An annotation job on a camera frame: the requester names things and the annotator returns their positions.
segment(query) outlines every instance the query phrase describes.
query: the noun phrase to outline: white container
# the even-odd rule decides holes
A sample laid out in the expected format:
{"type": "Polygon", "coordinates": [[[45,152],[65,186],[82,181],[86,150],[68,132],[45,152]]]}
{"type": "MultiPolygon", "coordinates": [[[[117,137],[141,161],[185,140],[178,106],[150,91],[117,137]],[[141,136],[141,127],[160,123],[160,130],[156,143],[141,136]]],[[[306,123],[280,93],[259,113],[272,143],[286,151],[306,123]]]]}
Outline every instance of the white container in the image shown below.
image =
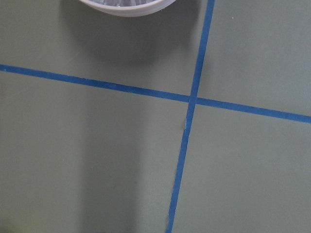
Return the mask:
{"type": "Polygon", "coordinates": [[[145,16],[152,14],[154,12],[160,11],[167,7],[168,5],[172,4],[175,0],[155,0],[150,3],[145,3],[136,6],[108,6],[103,5],[100,3],[93,2],[91,0],[79,0],[86,5],[111,14],[115,16],[122,16],[122,17],[137,17],[137,16],[145,16]]]}

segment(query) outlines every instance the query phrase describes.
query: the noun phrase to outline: round container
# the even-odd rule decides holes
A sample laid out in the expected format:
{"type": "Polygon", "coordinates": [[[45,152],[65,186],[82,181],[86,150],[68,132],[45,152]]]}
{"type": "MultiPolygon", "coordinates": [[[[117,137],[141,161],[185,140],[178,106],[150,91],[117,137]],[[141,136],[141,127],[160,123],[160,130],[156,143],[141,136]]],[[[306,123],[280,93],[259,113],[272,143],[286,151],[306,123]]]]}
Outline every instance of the round container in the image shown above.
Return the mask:
{"type": "Polygon", "coordinates": [[[167,7],[168,5],[172,4],[175,0],[154,0],[150,3],[145,3],[136,6],[109,6],[93,2],[91,0],[79,0],[79,1],[85,3],[86,5],[96,10],[111,15],[122,17],[137,17],[149,15],[154,12],[160,11],[165,7],[167,7]]]}

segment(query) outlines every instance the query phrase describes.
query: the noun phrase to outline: chipped blue line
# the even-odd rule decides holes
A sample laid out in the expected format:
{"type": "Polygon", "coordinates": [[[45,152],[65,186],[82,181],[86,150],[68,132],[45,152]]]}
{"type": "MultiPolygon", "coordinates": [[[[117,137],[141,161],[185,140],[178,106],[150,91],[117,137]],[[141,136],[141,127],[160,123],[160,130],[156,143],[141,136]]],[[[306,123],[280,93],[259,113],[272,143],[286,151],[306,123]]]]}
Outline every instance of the chipped blue line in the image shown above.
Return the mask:
{"type": "Polygon", "coordinates": [[[237,104],[237,103],[209,100],[209,99],[203,99],[203,98],[198,98],[196,103],[199,105],[204,105],[204,106],[209,106],[209,107],[234,110],[234,111],[244,112],[244,113],[252,113],[256,115],[275,117],[275,118],[286,119],[286,120],[294,120],[294,121],[305,122],[309,124],[311,123],[311,116],[306,116],[306,115],[287,113],[287,112],[282,112],[282,111],[277,111],[277,110],[258,108],[258,107],[237,104]]]}
{"type": "Polygon", "coordinates": [[[127,92],[127,93],[134,93],[138,95],[152,96],[152,97],[168,99],[168,100],[176,100],[176,101],[187,102],[187,103],[189,102],[189,96],[165,92],[165,91],[157,91],[157,90],[152,90],[152,89],[147,89],[147,88],[127,86],[127,85],[122,85],[122,84],[117,84],[117,83],[109,83],[109,82],[93,80],[93,79],[84,79],[84,78],[79,78],[75,76],[45,72],[45,71],[40,71],[40,70],[35,70],[35,69],[14,67],[14,66],[2,65],[2,64],[0,64],[0,70],[15,73],[15,74],[29,75],[29,76],[34,76],[34,77],[39,77],[39,78],[44,78],[44,79],[99,87],[99,88],[116,90],[116,91],[127,92]]]}
{"type": "Polygon", "coordinates": [[[195,109],[196,100],[198,96],[199,84],[200,84],[204,57],[205,57],[206,48],[207,48],[207,41],[208,41],[209,29],[210,29],[211,20],[212,20],[214,3],[215,3],[215,0],[209,0],[207,3],[207,10],[205,14],[203,29],[202,29],[200,47],[199,47],[198,57],[197,57],[194,76],[193,76],[191,94],[189,98],[189,104],[188,104],[188,110],[187,110],[187,116],[186,116],[186,126],[185,126],[185,130],[184,130],[183,137],[181,140],[180,152],[179,152],[179,157],[178,157],[178,162],[177,162],[177,169],[176,169],[175,181],[174,181],[173,192],[172,192],[172,197],[171,197],[171,204],[170,204],[170,209],[169,209],[169,217],[168,217],[166,233],[172,233],[173,231],[173,224],[174,224],[174,219],[175,219],[175,214],[176,214],[181,179],[182,179],[183,170],[185,166],[188,141],[189,141],[191,126],[192,126],[194,109],[195,109]]]}

